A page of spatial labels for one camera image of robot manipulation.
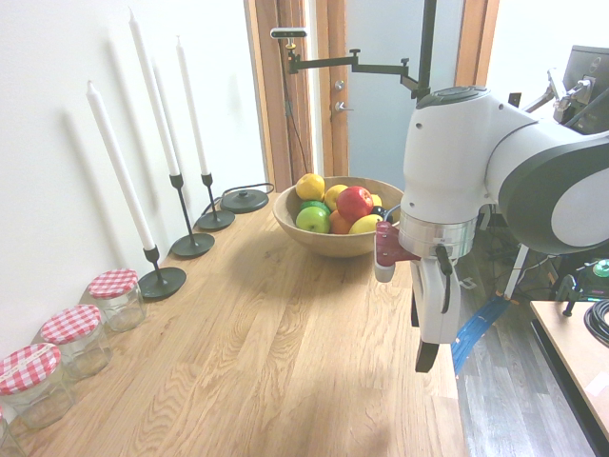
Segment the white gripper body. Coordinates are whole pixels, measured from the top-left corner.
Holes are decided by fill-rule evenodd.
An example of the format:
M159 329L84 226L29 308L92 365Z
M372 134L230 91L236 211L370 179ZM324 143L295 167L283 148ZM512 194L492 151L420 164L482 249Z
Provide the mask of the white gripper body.
M421 339L430 344L452 344L459 331L461 291L456 271L450 276L449 306L445 304L446 277L436 259L421 259L411 266Z

